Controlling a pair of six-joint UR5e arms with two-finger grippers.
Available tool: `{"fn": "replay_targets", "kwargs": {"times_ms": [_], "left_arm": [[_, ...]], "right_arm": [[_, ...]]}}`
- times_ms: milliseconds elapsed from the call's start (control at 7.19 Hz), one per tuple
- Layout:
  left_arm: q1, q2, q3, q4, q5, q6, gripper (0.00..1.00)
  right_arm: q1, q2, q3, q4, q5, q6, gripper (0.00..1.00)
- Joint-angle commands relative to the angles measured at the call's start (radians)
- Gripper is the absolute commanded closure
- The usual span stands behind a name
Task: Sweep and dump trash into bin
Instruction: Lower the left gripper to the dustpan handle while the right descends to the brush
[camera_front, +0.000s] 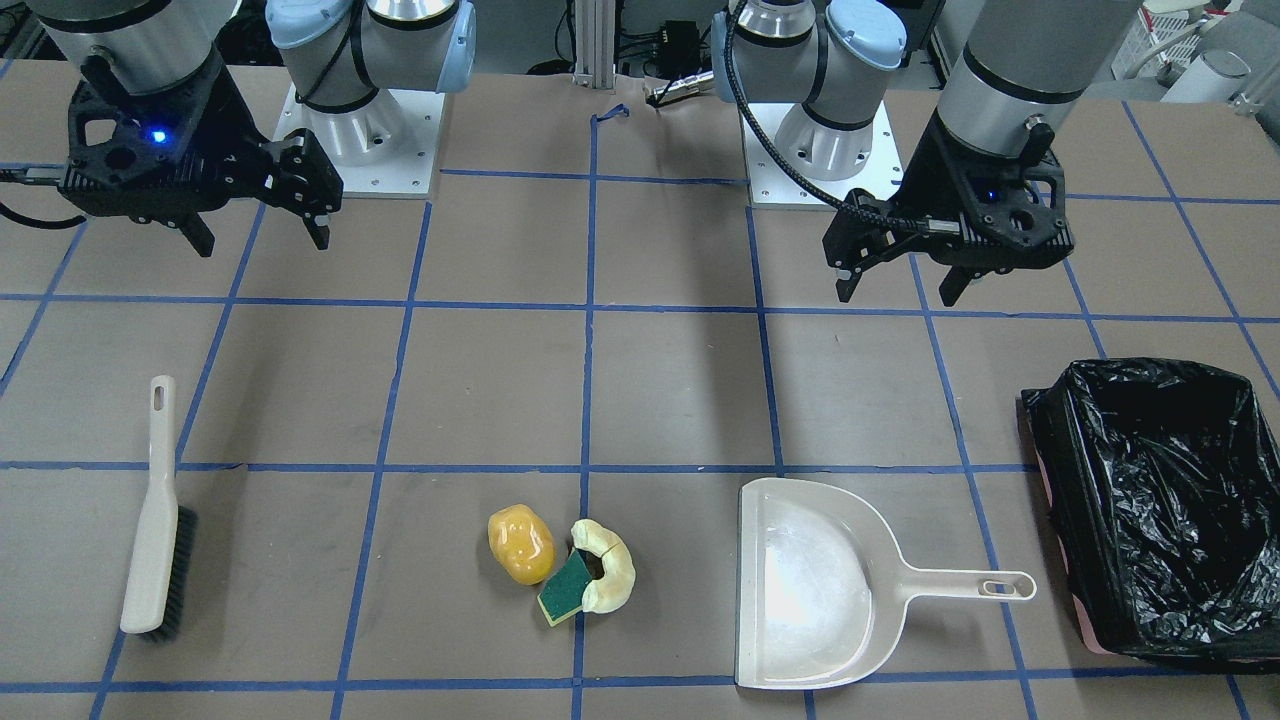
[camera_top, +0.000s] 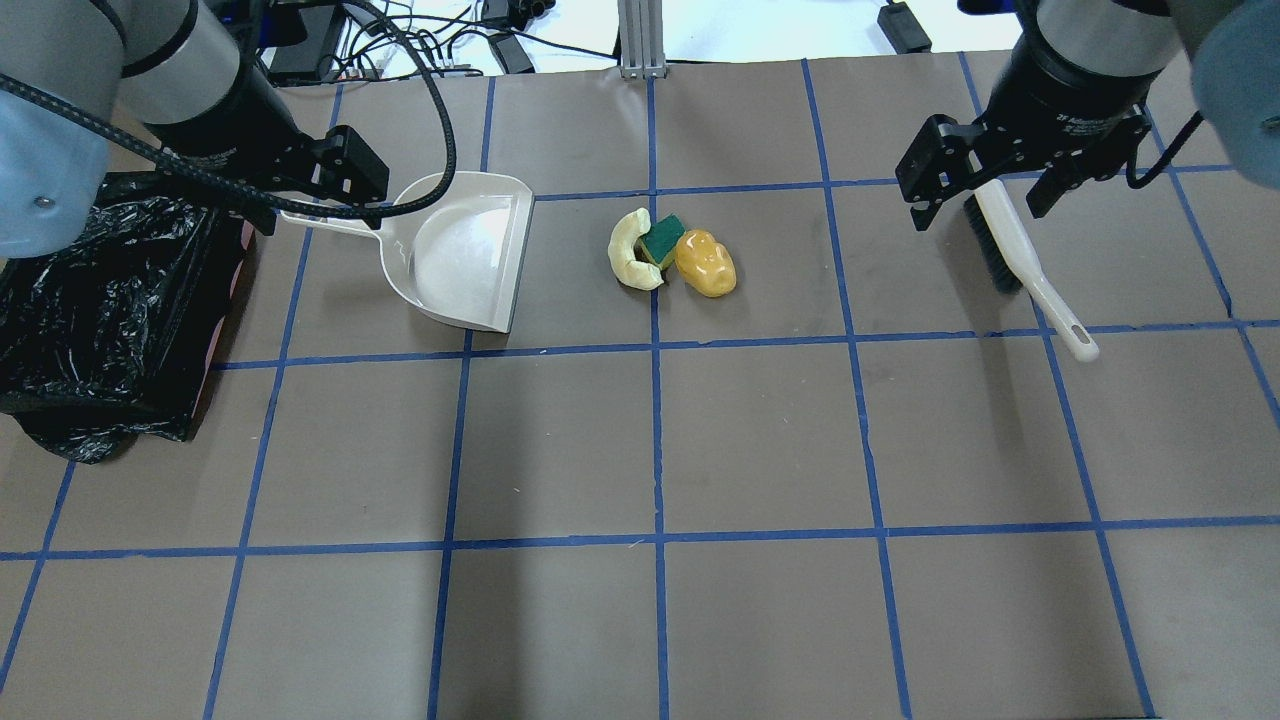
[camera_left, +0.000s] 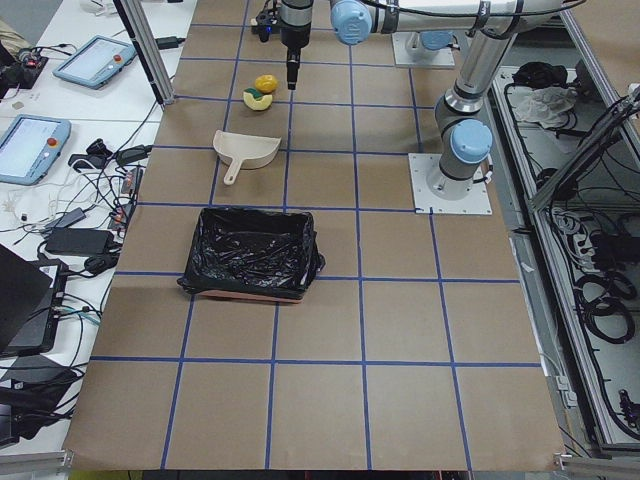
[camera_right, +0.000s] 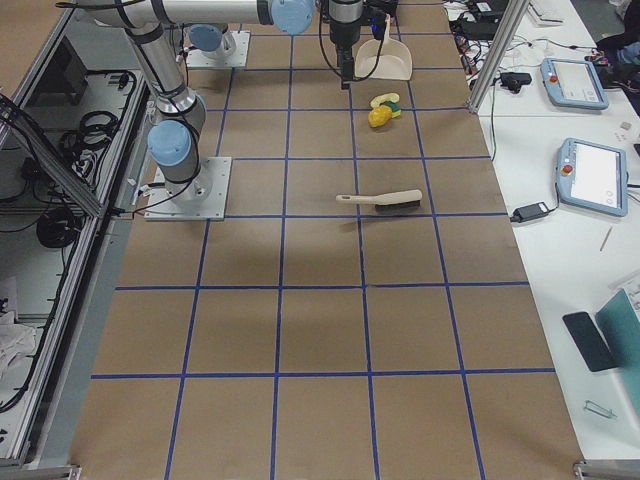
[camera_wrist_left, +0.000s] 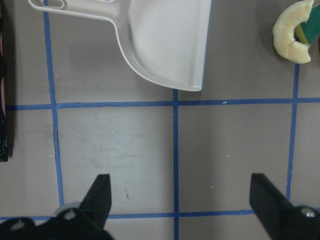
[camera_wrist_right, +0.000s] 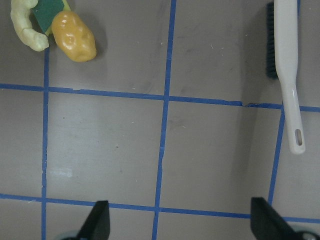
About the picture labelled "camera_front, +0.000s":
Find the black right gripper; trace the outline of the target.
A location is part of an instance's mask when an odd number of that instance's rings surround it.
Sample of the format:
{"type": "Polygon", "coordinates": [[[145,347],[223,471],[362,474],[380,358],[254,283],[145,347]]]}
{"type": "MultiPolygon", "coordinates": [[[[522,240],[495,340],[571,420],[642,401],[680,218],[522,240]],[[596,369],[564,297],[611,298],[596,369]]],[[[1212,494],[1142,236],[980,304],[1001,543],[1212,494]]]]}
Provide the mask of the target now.
{"type": "Polygon", "coordinates": [[[201,258],[215,234],[200,213],[232,199],[257,199],[303,218],[319,251],[329,249],[330,213],[343,181],[315,133],[273,141],[255,124],[216,50],[186,78],[131,92],[105,47],[81,63],[68,109],[69,152],[60,192],[95,217],[172,222],[201,258]]]}

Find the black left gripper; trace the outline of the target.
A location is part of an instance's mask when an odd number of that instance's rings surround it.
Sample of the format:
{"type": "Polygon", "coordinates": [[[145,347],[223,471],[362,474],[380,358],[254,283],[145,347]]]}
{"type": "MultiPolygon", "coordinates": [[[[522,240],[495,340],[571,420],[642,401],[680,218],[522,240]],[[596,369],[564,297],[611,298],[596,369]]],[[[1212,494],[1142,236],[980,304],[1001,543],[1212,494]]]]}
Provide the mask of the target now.
{"type": "Polygon", "coordinates": [[[945,307],[975,272],[1044,269],[1068,258],[1075,241],[1056,129],[1036,117],[1014,129],[1014,155],[991,155],[956,138],[936,111],[892,197],[851,192],[846,200],[859,211],[837,211],[823,237],[838,301],[850,302],[861,270],[909,251],[951,266],[938,286],[945,307]]]}

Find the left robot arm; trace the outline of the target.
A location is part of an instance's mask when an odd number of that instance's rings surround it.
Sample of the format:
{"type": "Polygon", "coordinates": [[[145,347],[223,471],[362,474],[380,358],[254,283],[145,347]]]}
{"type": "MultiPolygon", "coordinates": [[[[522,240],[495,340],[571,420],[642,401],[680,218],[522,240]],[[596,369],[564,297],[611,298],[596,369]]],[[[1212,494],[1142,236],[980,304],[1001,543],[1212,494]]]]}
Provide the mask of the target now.
{"type": "Polygon", "coordinates": [[[1135,1],[987,1],[888,199],[842,199],[817,179],[851,176],[908,51],[879,1],[731,1],[712,24],[719,96],[772,161],[836,210],[823,238],[836,292],[908,252],[948,268],[952,306],[989,273],[1053,266],[1074,250],[1056,133],[1126,33],[1135,1]]]}

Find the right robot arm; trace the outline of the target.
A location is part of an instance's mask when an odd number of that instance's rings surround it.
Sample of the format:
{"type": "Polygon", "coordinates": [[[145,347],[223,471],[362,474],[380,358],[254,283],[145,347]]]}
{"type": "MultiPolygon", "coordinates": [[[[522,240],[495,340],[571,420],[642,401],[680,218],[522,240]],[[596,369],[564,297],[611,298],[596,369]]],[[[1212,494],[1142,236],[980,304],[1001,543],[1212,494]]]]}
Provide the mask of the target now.
{"type": "Polygon", "coordinates": [[[220,1],[32,1],[29,9],[79,72],[61,167],[3,170],[6,183],[51,186],[78,214],[22,225],[55,231],[124,217],[180,232],[200,256],[206,211],[256,199],[297,215],[329,245],[342,167],[392,158],[410,143],[396,92],[458,94],[477,44],[470,1],[269,1],[264,15],[303,111],[271,140],[256,126],[219,49],[220,1]]]}

